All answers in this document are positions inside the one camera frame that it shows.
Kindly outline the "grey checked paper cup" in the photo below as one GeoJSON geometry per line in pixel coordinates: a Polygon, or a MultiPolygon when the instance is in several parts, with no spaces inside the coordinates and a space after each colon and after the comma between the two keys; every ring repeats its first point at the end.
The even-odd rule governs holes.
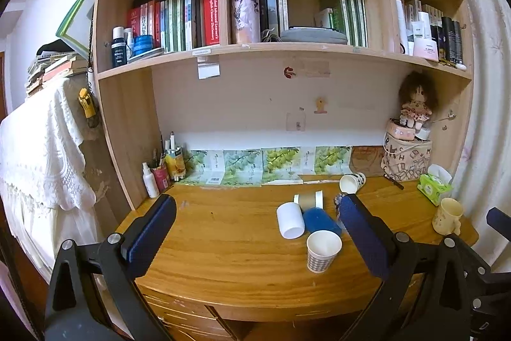
{"type": "Polygon", "coordinates": [[[311,233],[307,239],[308,270],[315,274],[324,273],[331,266],[341,248],[341,238],[335,232],[318,230],[311,233]]]}

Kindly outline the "blue plastic cup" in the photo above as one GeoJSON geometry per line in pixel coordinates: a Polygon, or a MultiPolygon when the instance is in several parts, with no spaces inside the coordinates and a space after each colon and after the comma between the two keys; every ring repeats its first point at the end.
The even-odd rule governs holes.
{"type": "Polygon", "coordinates": [[[341,236],[342,228],[324,209],[311,208],[303,213],[303,220],[306,230],[311,234],[316,231],[326,230],[341,236]]]}

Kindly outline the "white leaf print paper cup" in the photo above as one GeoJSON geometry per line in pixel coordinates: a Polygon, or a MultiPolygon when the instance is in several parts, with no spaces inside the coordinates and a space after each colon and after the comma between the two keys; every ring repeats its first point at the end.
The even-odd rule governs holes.
{"type": "Polygon", "coordinates": [[[356,194],[366,183],[362,172],[345,174],[339,180],[339,189],[344,194],[356,194]]]}

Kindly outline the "olive green paper cup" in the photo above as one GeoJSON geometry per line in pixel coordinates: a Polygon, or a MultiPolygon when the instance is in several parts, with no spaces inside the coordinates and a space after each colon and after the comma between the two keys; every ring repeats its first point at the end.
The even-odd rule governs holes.
{"type": "Polygon", "coordinates": [[[306,212],[309,209],[323,209],[324,208],[324,196],[323,191],[318,190],[309,193],[295,194],[293,202],[298,204],[302,212],[306,212]]]}

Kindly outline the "white plastic cup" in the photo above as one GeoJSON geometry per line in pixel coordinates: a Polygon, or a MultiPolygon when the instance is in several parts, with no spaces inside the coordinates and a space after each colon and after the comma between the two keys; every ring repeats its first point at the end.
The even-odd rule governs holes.
{"type": "Polygon", "coordinates": [[[299,204],[283,203],[277,208],[276,216],[280,234],[284,239],[294,240],[304,234],[305,222],[299,204]]]}

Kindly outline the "cream ceramic mug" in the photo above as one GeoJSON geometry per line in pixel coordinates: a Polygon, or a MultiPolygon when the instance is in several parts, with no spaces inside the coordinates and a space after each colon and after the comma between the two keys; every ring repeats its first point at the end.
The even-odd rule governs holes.
{"type": "Polygon", "coordinates": [[[461,217],[464,208],[458,200],[446,197],[438,205],[438,210],[432,219],[432,227],[441,236],[461,234],[461,217]]]}

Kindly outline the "green tissue pack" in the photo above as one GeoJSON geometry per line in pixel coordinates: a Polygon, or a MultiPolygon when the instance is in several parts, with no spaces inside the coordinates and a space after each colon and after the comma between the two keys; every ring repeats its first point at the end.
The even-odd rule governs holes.
{"type": "Polygon", "coordinates": [[[432,164],[425,174],[422,174],[417,189],[436,207],[452,191],[452,176],[438,164],[432,164]]]}

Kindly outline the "black pen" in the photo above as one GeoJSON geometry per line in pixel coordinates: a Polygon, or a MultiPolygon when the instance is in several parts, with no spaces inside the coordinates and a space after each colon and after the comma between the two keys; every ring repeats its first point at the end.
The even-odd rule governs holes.
{"type": "Polygon", "coordinates": [[[395,185],[396,187],[398,187],[400,190],[403,190],[404,189],[404,185],[402,185],[400,182],[398,181],[395,181],[394,179],[392,179],[391,177],[387,176],[387,174],[384,175],[384,178],[388,181],[390,181],[393,185],[395,185]]]}

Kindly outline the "letter print fabric bag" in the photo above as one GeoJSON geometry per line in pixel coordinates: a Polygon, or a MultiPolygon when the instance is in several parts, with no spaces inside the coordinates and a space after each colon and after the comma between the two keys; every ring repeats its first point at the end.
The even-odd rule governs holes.
{"type": "Polygon", "coordinates": [[[406,141],[385,135],[381,168],[384,174],[397,182],[420,179],[431,161],[432,141],[406,141]]]}

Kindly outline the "white squeeze bottle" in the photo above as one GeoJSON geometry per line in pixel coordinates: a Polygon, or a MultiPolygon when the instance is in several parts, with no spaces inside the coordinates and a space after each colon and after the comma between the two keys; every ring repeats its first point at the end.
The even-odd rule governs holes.
{"type": "Polygon", "coordinates": [[[143,182],[146,186],[148,197],[157,198],[160,194],[155,176],[146,162],[142,164],[143,182]]]}

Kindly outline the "white lace cloth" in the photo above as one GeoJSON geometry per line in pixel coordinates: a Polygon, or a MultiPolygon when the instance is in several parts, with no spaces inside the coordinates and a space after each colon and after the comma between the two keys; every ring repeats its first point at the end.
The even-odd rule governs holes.
{"type": "Polygon", "coordinates": [[[11,234],[49,281],[67,239],[98,242],[96,195],[81,145],[99,133],[78,102],[83,75],[57,78],[1,122],[1,199],[11,234]]]}

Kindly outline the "red pen holder can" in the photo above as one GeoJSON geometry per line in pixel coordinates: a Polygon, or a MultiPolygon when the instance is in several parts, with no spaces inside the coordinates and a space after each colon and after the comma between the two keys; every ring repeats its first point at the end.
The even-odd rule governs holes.
{"type": "Polygon", "coordinates": [[[160,193],[163,193],[167,190],[171,185],[170,176],[165,164],[162,164],[156,168],[152,169],[152,174],[155,178],[156,184],[158,186],[158,190],[160,193]]]}

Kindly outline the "pink box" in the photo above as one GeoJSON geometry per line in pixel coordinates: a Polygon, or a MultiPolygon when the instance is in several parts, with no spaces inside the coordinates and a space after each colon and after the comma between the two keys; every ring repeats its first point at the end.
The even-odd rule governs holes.
{"type": "Polygon", "coordinates": [[[386,132],[392,136],[392,138],[402,141],[413,141],[416,134],[414,128],[401,126],[398,120],[389,120],[386,126],[386,132]]]}

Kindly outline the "brown drawing card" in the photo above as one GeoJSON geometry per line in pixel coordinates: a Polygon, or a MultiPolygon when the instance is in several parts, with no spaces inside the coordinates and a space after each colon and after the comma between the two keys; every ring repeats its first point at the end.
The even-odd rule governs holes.
{"type": "Polygon", "coordinates": [[[379,146],[354,146],[352,149],[349,168],[352,172],[361,172],[366,177],[383,176],[381,162],[385,152],[379,146]]]}

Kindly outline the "rag doll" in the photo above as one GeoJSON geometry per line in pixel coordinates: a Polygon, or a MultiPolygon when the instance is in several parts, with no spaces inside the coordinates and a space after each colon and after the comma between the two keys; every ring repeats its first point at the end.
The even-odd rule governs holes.
{"type": "Polygon", "coordinates": [[[438,92],[430,76],[412,71],[398,91],[401,106],[399,124],[420,132],[438,109],[438,92]]]}

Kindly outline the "yellow pen holder can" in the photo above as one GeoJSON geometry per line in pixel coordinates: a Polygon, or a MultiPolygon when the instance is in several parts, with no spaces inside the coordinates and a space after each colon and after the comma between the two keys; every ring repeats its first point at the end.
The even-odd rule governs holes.
{"type": "Polygon", "coordinates": [[[179,182],[185,178],[185,159],[181,147],[178,146],[175,150],[168,150],[164,161],[171,180],[179,182]]]}

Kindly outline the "dark blue bottle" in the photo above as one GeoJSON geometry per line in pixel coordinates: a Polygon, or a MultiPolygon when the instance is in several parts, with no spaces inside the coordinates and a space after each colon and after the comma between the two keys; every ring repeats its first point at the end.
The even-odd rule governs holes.
{"type": "Polygon", "coordinates": [[[123,27],[114,27],[111,43],[113,68],[127,64],[126,39],[123,27]]]}

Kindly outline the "wooden bookshelf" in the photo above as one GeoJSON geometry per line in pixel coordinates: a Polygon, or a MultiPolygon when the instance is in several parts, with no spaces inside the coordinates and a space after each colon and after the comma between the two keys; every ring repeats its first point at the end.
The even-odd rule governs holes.
{"type": "MultiPolygon", "coordinates": [[[[465,69],[400,53],[396,0],[365,0],[366,47],[237,43],[231,0],[217,0],[217,44],[114,67],[113,29],[136,1],[97,0],[94,25],[107,143],[131,208],[146,199],[143,162],[170,133],[206,150],[381,144],[398,114],[398,87],[412,70],[438,89],[431,160],[456,170],[472,98],[467,0],[421,0],[460,22],[465,69]]],[[[312,24],[319,9],[319,0],[288,0],[289,21],[312,24]]]]}

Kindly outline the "red dictionary book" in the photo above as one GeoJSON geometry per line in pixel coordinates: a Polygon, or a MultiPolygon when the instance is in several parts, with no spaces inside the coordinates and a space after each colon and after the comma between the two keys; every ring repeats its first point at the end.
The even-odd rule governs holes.
{"type": "Polygon", "coordinates": [[[218,0],[201,0],[201,23],[203,45],[211,46],[219,43],[218,0]]]}

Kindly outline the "white floral thermos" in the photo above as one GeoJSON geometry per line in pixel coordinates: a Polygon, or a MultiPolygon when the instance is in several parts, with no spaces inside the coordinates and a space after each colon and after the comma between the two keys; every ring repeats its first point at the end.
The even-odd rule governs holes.
{"type": "Polygon", "coordinates": [[[236,44],[261,41],[259,0],[232,1],[232,34],[236,44]]]}

